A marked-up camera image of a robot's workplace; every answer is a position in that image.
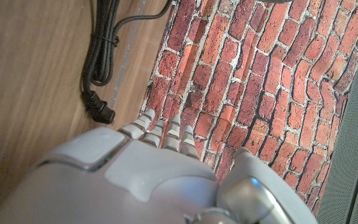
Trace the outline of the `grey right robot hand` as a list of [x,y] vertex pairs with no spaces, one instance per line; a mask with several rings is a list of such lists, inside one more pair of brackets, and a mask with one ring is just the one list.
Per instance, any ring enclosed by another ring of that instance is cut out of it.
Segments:
[[315,223],[294,190],[240,147],[218,180],[193,128],[147,110],[48,153],[0,207],[0,223]]

